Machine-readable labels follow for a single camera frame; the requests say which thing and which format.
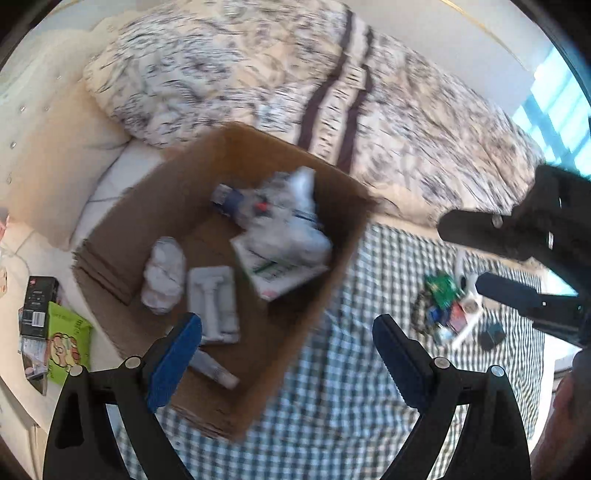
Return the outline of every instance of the brown stripe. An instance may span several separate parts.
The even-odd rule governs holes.
[[[347,60],[345,51],[349,47],[349,43],[351,41],[352,28],[353,12],[347,9],[347,23],[339,43],[341,48],[339,61],[335,65],[332,72],[329,73],[328,77],[326,77],[326,80],[320,84],[320,86],[310,97],[310,100],[308,100],[308,105],[306,106],[304,115],[301,117],[300,137],[297,141],[297,146],[300,148],[305,150],[310,149],[310,144],[312,143],[312,132],[314,130],[314,123],[316,121],[316,116],[318,115],[318,110],[320,109],[320,104],[322,103],[322,100],[324,100],[326,92],[328,92],[329,88],[332,87],[334,82],[339,79],[343,71],[343,65]]]
[[[369,56],[372,54],[374,42],[374,31],[371,27],[368,27],[368,32],[366,33],[365,38],[367,39],[367,48],[365,50],[363,60],[364,62],[367,62]],[[367,98],[367,95],[370,94],[374,89],[374,81],[371,78],[371,70],[366,63],[361,65],[361,68],[365,71],[365,88],[358,92],[357,98],[347,113],[345,134],[343,136],[343,142],[340,146],[339,158],[336,161],[337,168],[341,169],[347,174],[351,172],[351,165],[353,163],[353,150],[355,149],[355,138],[357,136],[359,108]]]

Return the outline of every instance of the person's hand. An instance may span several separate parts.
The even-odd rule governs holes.
[[[566,375],[558,385],[554,398],[554,411],[546,423],[545,431],[539,447],[532,453],[532,480],[541,480],[551,471],[560,446],[573,432],[573,419],[570,405],[574,393],[574,378],[572,372]]]

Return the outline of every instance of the small black box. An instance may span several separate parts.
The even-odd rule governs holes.
[[[500,323],[493,323],[480,334],[480,346],[483,350],[489,352],[505,340],[505,337],[506,334],[503,330],[503,326]]]
[[[54,277],[29,277],[22,307],[21,335],[47,339],[49,302],[57,302],[59,282]]]

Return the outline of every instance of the barcode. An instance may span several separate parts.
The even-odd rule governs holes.
[[[31,326],[42,327],[44,325],[45,325],[45,313],[33,312],[33,320],[31,321]]]

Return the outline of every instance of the white tube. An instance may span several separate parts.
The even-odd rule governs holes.
[[[219,383],[221,386],[232,390],[238,385],[238,379],[228,370],[218,364],[212,357],[199,348],[195,351],[189,365],[206,377]]]

